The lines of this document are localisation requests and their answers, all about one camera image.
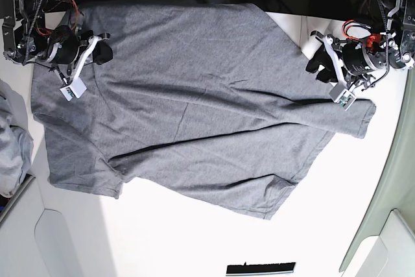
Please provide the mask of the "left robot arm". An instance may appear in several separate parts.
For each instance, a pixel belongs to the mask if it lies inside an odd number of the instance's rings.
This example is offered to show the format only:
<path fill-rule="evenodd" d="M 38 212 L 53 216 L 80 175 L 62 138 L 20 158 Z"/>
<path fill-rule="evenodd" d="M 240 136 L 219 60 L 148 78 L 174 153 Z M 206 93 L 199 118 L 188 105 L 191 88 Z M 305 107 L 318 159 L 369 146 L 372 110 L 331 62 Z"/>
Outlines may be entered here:
<path fill-rule="evenodd" d="M 341 38 L 311 33 L 321 46 L 305 70 L 341 94 L 373 88 L 393 69 L 414 69 L 414 0 L 362 0 L 358 13 L 343 22 Z"/>

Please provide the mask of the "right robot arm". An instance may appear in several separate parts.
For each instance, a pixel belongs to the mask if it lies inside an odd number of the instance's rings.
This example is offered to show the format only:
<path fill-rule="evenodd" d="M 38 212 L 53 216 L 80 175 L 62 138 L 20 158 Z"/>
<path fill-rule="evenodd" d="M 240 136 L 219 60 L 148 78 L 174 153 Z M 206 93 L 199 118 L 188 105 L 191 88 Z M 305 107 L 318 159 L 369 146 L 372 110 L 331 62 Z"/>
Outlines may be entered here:
<path fill-rule="evenodd" d="M 54 29 L 45 22 L 51 9 L 68 3 L 75 16 Z M 82 30 L 81 11 L 75 0 L 1 0 L 1 35 L 4 58 L 17 65 L 39 65 L 68 85 L 89 64 L 103 65 L 113 58 L 110 34 Z"/>

